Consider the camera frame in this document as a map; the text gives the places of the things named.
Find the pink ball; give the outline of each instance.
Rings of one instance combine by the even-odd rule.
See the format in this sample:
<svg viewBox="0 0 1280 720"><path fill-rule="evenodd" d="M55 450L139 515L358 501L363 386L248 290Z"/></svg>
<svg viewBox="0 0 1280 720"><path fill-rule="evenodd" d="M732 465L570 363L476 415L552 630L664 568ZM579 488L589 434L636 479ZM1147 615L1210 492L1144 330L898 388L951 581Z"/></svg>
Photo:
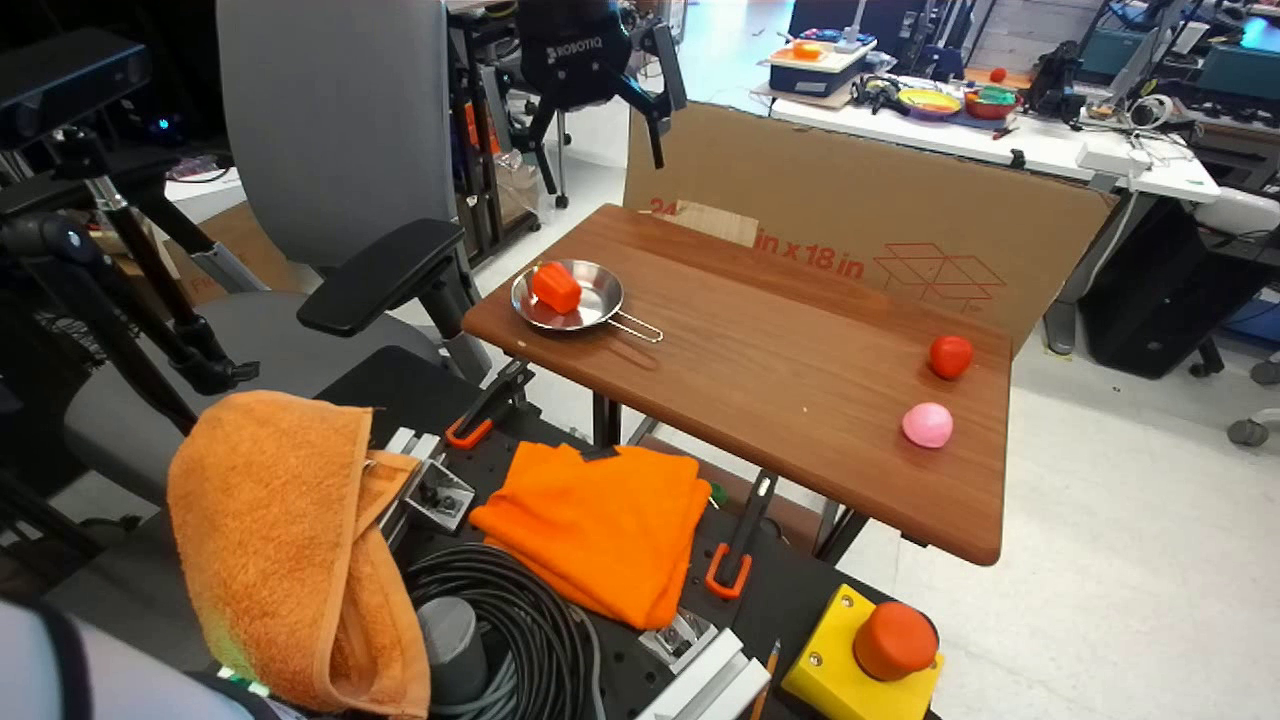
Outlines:
<svg viewBox="0 0 1280 720"><path fill-rule="evenodd" d="M902 438L919 450L944 450L956 434L956 420L944 403L917 403L902 415Z"/></svg>

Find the wooden table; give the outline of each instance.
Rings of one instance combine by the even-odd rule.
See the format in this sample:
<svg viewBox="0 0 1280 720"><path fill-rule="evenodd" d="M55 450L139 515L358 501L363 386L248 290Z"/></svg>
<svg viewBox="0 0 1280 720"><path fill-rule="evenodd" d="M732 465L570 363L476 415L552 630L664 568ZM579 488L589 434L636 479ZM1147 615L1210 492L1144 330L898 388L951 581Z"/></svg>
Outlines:
<svg viewBox="0 0 1280 720"><path fill-rule="evenodd" d="M621 208L598 208L542 255L598 260L628 292L624 312L660 323L664 339L537 331L512 312L507 283L462 316L462 331L917 546L1000 559L1013 363L1000 331ZM922 369L934 331L977 345L960 382ZM898 438L919 402L956 415L939 453Z"/></svg>

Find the yellow box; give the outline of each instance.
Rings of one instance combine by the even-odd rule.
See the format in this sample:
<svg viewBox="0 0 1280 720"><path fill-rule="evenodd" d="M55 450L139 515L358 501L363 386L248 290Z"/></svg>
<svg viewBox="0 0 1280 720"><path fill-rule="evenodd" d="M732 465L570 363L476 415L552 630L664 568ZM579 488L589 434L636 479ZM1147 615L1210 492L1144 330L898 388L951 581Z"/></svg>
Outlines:
<svg viewBox="0 0 1280 720"><path fill-rule="evenodd" d="M850 635L874 612L866 595L839 586L801 662L782 676L782 692L832 720L919 720L926 714L944 656L932 670L879 686L850 662Z"/></svg>

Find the orange towel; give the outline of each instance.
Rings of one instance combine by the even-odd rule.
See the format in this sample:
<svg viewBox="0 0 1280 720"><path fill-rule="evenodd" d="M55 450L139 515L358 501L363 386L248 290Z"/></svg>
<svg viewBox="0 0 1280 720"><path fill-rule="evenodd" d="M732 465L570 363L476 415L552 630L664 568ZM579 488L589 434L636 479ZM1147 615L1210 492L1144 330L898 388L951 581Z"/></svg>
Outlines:
<svg viewBox="0 0 1280 720"><path fill-rule="evenodd" d="M166 467L203 643L313 714L428 718L428 647L376 515L408 456L367 456L367 407L236 392Z"/></svg>
<svg viewBox="0 0 1280 720"><path fill-rule="evenodd" d="M505 488L470 524L563 600L647 631L680 612L708 492L686 456L621 450L584 462L570 450L520 445Z"/></svg>

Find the cardboard box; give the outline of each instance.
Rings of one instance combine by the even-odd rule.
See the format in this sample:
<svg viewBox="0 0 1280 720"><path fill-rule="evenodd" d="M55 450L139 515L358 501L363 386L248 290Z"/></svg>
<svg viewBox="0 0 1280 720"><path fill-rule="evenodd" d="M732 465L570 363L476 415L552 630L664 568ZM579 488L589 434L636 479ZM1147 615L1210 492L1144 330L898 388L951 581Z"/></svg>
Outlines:
<svg viewBox="0 0 1280 720"><path fill-rule="evenodd" d="M690 105L652 170L628 139L628 208L735 236L788 265L1000 330L1025 339L1109 202L1085 184Z"/></svg>

